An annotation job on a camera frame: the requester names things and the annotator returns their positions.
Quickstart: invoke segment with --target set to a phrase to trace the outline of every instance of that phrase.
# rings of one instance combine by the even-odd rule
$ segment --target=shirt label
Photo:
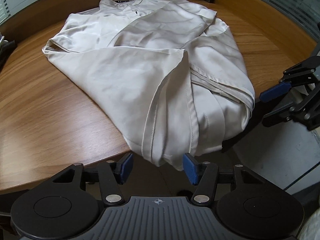
[[[115,1],[116,3],[122,3],[122,2],[130,2],[129,0],[118,0],[118,1]]]

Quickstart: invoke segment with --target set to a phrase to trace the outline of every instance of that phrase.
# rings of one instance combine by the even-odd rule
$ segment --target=wrinkled fabric
[[[320,239],[320,209],[313,213],[305,225],[302,227],[299,240],[319,240]]]
[[[186,0],[101,0],[43,48],[134,152],[182,170],[246,127],[254,90],[230,28]]]

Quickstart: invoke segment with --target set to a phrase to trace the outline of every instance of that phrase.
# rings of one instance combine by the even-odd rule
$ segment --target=wood grain surface
[[[230,26],[256,95],[293,65],[259,29],[223,6],[190,1],[216,10]],[[95,163],[129,150],[110,119],[42,54],[63,24],[21,42],[0,74],[2,193],[32,187],[71,163]]]

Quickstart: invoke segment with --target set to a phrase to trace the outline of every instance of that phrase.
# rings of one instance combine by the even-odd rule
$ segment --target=white shirt
[[[320,208],[312,214],[299,233],[299,240],[320,239]]]
[[[101,0],[71,14],[43,48],[129,147],[182,170],[245,128],[254,90],[229,27],[186,0]]]

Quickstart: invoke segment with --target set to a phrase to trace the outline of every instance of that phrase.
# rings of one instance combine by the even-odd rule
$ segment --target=blue gripper pad
[[[132,171],[132,168],[133,168],[133,154],[130,154],[121,166],[120,176],[119,176],[120,184],[124,184],[127,181]]]
[[[291,89],[290,83],[282,82],[262,92],[260,94],[260,100],[264,103],[269,102],[272,99],[275,99],[279,96],[282,96],[288,93],[290,89]]]
[[[194,186],[198,185],[200,181],[199,163],[189,153],[185,153],[182,158],[182,164],[190,183]]]

